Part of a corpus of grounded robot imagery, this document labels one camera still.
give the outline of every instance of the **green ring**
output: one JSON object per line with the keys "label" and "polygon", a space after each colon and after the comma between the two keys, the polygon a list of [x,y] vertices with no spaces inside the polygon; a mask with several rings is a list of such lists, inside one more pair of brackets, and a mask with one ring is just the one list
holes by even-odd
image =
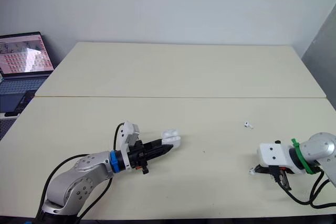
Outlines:
{"label": "green ring", "polygon": [[298,155],[298,158],[299,160],[301,161],[301,164],[303,165],[303,167],[306,169],[307,173],[309,174],[315,174],[315,172],[313,172],[308,163],[306,162],[306,160],[304,159],[302,153],[301,153],[301,150],[300,150],[300,144],[298,142],[296,142],[295,138],[292,139],[292,142],[293,142],[293,146],[295,147],[295,152],[296,152],[296,155]]}

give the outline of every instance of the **robotic arm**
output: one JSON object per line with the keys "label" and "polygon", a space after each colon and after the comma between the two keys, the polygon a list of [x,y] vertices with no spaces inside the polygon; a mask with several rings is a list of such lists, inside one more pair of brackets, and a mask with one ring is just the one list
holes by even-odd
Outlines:
{"label": "robotic arm", "polygon": [[[273,175],[275,182],[277,182],[284,191],[292,197],[291,190],[286,173],[290,174],[315,174],[321,172],[321,175],[315,185],[313,186],[311,197],[309,201],[296,202],[302,205],[311,205],[317,194],[314,195],[315,188],[318,182],[323,177],[324,171],[328,177],[323,183],[333,183],[336,187],[336,136],[330,133],[318,133],[312,136],[309,140],[299,144],[295,139],[292,139],[293,146],[281,144],[280,141],[275,141],[273,144],[260,144],[257,150],[260,164],[251,169],[250,174],[266,173]],[[336,204],[326,204],[329,206],[336,206]]]}
{"label": "robotic arm", "polygon": [[36,223],[74,223],[92,190],[111,179],[115,173],[142,168],[148,173],[147,161],[159,157],[181,143],[177,130],[162,133],[163,138],[143,144],[138,140],[139,128],[125,122],[118,134],[120,151],[89,154],[74,167],[58,175],[48,186],[47,199],[37,214]]}

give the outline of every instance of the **black wire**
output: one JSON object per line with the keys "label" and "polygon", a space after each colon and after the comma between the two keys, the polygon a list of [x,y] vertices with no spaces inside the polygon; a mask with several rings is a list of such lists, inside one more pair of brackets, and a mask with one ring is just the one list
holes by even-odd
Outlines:
{"label": "black wire", "polygon": [[91,205],[87,207],[87,209],[84,210],[84,212],[76,220],[75,224],[78,224],[80,222],[80,220],[84,217],[84,215],[86,215],[86,213],[104,196],[104,194],[110,188],[111,183],[112,183],[112,178],[110,178],[109,183],[107,184],[105,190],[101,193],[101,195],[99,195],[99,197],[97,199],[95,199],[95,201],[92,202]]}
{"label": "black wire", "polygon": [[318,170],[321,174],[320,176],[317,178],[317,180],[315,181],[311,191],[310,191],[310,196],[309,196],[309,200],[308,201],[301,201],[299,199],[297,199],[293,194],[291,194],[289,192],[288,189],[284,188],[284,186],[281,184],[281,182],[278,182],[278,185],[285,191],[285,193],[292,198],[292,200],[294,200],[296,203],[299,203],[301,205],[310,205],[318,196],[318,194],[320,192],[317,192],[316,194],[314,194],[315,188],[317,187],[317,185],[319,184],[319,182],[321,181],[322,177],[324,176],[324,171],[322,169]]}
{"label": "black wire", "polygon": [[[317,189],[316,191],[316,194],[319,194],[320,191],[323,189],[323,187],[329,183],[330,180],[325,180],[321,185],[320,187]],[[321,208],[327,208],[327,207],[336,207],[336,203],[327,203],[327,204],[322,204],[322,205],[314,205],[313,202],[310,204],[312,208],[315,208],[315,209],[321,209]]]}
{"label": "black wire", "polygon": [[[115,149],[115,144],[117,142],[117,135],[118,135],[118,131],[119,131],[119,128],[124,125],[124,123],[120,123],[116,130],[115,130],[115,133],[114,133],[114,141],[113,141],[113,150],[116,150]],[[101,195],[98,196],[97,199],[95,199],[94,202],[91,203],[90,206],[87,207],[87,209],[84,210],[84,212],[78,217],[78,219],[76,220],[75,224],[78,224],[80,222],[80,220],[84,217],[84,215],[86,215],[86,213],[104,196],[104,194],[107,192],[107,190],[110,188],[111,186],[111,183],[112,183],[112,178],[110,178],[109,180],[109,183],[107,184],[105,190],[101,193]]]}
{"label": "black wire", "polygon": [[315,189],[317,187],[317,185],[319,184],[319,182],[321,181],[322,177],[324,176],[324,171],[322,169],[319,168],[318,170],[321,174],[320,176],[317,178],[317,180],[315,181],[313,187],[311,188],[310,191],[310,196],[309,196],[309,200],[308,201],[301,201],[299,199],[297,199],[293,194],[291,194],[288,189],[284,188],[284,186],[281,184],[281,182],[278,182],[278,185],[285,191],[285,193],[292,199],[294,200],[296,203],[299,203],[301,205],[311,205],[311,207],[313,208],[327,208],[327,207],[336,207],[336,203],[328,203],[328,204],[323,204],[323,205],[314,205],[313,202],[314,200],[317,198],[317,196],[320,194],[320,192],[322,191],[323,187],[329,182],[329,180],[327,179],[326,181],[324,181],[319,188],[317,189],[317,191],[315,192]]}
{"label": "black wire", "polygon": [[[120,123],[116,130],[115,130],[115,134],[114,134],[114,141],[113,141],[113,150],[116,150],[115,149],[115,144],[117,142],[117,135],[118,135],[118,130],[119,128],[123,125],[124,123]],[[42,208],[42,205],[44,203],[44,200],[46,198],[46,193],[47,193],[47,189],[48,189],[48,185],[53,177],[53,175],[55,174],[55,172],[61,168],[62,165],[64,165],[66,162],[72,160],[72,159],[75,159],[75,158],[78,158],[78,157],[85,157],[87,156],[88,154],[80,154],[80,155],[76,155],[76,156],[73,156],[73,157],[70,157],[66,160],[64,160],[62,163],[60,163],[49,175],[45,185],[44,185],[44,188],[43,188],[43,192],[42,192],[42,196],[41,196],[41,200],[40,200],[40,205],[38,207],[38,211],[37,211],[37,214],[36,214],[36,217],[35,219],[37,219],[39,213],[41,212],[41,208]],[[91,203],[90,206],[88,206],[84,212],[78,217],[78,219],[76,220],[75,224],[78,224],[80,222],[80,220],[84,217],[84,215],[104,196],[104,194],[107,192],[107,190],[110,188],[111,186],[111,183],[112,183],[112,178],[110,178],[105,190],[98,196],[97,199],[94,200],[94,202]]]}
{"label": "black wire", "polygon": [[37,214],[36,214],[36,217],[35,217],[35,218],[38,217],[38,215],[39,215],[39,213],[40,213],[40,211],[41,211],[42,205],[43,205],[44,200],[45,200],[45,198],[46,198],[46,193],[47,193],[48,185],[49,185],[49,183],[50,183],[50,181],[51,181],[53,175],[55,174],[55,172],[56,172],[58,169],[60,169],[60,167],[61,167],[62,165],[64,165],[66,162],[68,162],[68,161],[70,161],[70,160],[72,160],[72,159],[75,159],[75,158],[78,158],[78,157],[84,157],[84,156],[87,156],[87,155],[88,155],[88,154],[79,154],[79,155],[70,157],[70,158],[64,160],[62,163],[60,163],[60,164],[59,164],[59,165],[58,165],[58,166],[57,166],[57,167],[50,173],[50,175],[49,175],[49,177],[47,178],[47,181],[46,181],[46,183],[45,183],[45,185],[44,185],[44,188],[43,188],[43,191],[42,191],[41,200],[40,200],[40,205],[39,205],[39,207],[38,207],[38,211],[37,211]]}
{"label": "black wire", "polygon": [[301,201],[299,199],[297,199],[293,194],[291,194],[289,192],[288,189],[284,188],[284,186],[281,184],[281,182],[278,182],[278,185],[285,191],[285,193],[292,198],[292,200],[294,200],[296,203],[299,203],[300,205],[309,205],[310,204],[310,200],[308,201]]}
{"label": "black wire", "polygon": [[113,141],[113,149],[114,149],[114,150],[116,150],[116,149],[115,149],[115,144],[116,144],[116,142],[117,142],[118,131],[119,131],[120,126],[122,126],[122,125],[124,125],[124,123],[120,123],[120,124],[117,126],[117,128],[116,128],[116,130],[115,130],[115,133],[114,133],[114,141]]}

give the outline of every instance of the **white wall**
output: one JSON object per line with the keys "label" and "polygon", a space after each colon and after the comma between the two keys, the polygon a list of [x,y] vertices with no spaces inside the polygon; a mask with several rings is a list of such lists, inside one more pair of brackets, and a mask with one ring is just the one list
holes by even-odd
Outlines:
{"label": "white wall", "polygon": [[308,48],[336,0],[0,0],[0,34],[39,30],[60,61],[77,41]]}

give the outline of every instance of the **white table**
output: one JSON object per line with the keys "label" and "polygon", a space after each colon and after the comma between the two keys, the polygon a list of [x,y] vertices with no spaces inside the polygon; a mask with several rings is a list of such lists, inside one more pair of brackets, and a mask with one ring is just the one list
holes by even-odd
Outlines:
{"label": "white table", "polygon": [[324,98],[290,46],[79,42],[41,97]]}
{"label": "white table", "polygon": [[[140,170],[117,174],[87,219],[230,218],[333,214],[292,201],[269,175],[251,176],[259,143],[317,132],[336,134],[326,99],[39,98],[0,141],[0,215],[32,217],[43,185],[61,161],[112,149],[118,123],[140,127],[140,139],[178,128],[182,145]],[[244,127],[244,121],[254,129]],[[60,172],[72,166],[67,165]],[[316,175],[289,176],[292,193],[307,199]],[[87,204],[103,190],[96,188]],[[326,186],[317,203],[333,202]]]}

